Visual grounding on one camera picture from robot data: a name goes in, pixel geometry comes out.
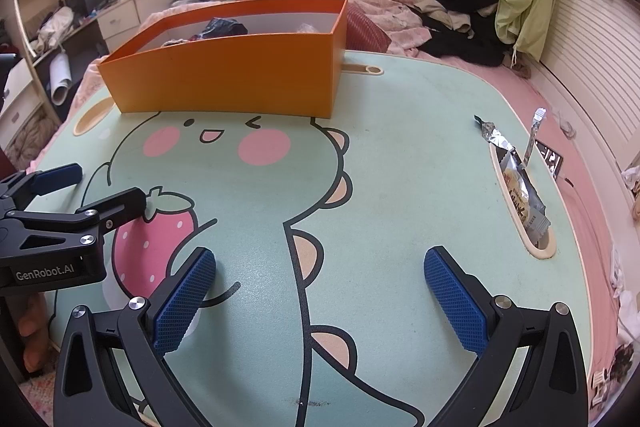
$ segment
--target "lap desk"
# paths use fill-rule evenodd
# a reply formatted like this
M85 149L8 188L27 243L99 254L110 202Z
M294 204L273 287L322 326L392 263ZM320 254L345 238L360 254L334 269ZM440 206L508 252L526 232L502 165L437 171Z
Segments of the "lap desk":
M343 73L330 120L114 108L74 136L109 93L94 95L39 165L78 162L84 179L29 210L73 212L136 186L146 215L106 236L103 282L47 295L53 341L76 305L121 309L206 247L214 285L165 360L212 425L426 425L475 359L424 281L425 252L444 245L492 295L543 310L567 303L588 370L588 289L554 181L534 153L527 170L558 244L542 261L516 231L474 121L495 122L524 150L527 131L503 97L448 66L345 60L384 73ZM502 412L524 354L486 421ZM152 419L123 353L118 363Z

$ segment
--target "blue gripper pad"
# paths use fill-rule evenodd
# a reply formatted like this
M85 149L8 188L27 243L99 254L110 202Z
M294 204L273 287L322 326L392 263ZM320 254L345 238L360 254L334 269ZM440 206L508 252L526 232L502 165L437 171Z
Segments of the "blue gripper pad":
M193 263L156 317L153 343L160 357L178 349L215 277L216 259L206 250Z
M49 171L38 172L31 182L31 192L44 196L60 188L70 187L82 181L82 167L77 163L63 165Z
M482 355L488 344L486 318L471 295L433 248L424 257L424 278L468 351Z

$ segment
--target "strawberry drawing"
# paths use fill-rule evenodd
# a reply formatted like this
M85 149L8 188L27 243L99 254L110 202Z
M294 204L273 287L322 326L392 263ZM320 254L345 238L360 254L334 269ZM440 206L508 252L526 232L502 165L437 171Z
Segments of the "strawberry drawing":
M193 201L186 196L154 187L146 201L145 216L119 227L113 240L113 269L129 297L153 293L196 222Z

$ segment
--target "pink strawberry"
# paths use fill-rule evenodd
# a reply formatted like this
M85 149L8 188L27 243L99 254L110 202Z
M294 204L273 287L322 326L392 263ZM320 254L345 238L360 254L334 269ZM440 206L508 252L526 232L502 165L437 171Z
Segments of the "pink strawberry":
M146 223L141 217L116 230L113 266L129 296L147 297L164 279L171 254L193 232L189 211L156 213Z

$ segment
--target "metal screw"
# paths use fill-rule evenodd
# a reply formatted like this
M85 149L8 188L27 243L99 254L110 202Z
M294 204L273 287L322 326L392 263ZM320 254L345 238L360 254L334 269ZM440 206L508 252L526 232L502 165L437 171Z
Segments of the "metal screw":
M564 302L558 302L558 303L556 303L556 311L561 315L568 315L569 314L569 306L564 304Z
M133 297L129 301L129 308L131 308L132 310L139 310L144 305L145 305L145 298L144 297Z
M71 312L71 316L75 319L82 317L86 312L86 307L84 306L76 306L74 310Z
M498 295L495 298L495 305L498 306L498 308L502 308L503 310L511 308L512 304L513 303L511 302L511 299L506 295Z

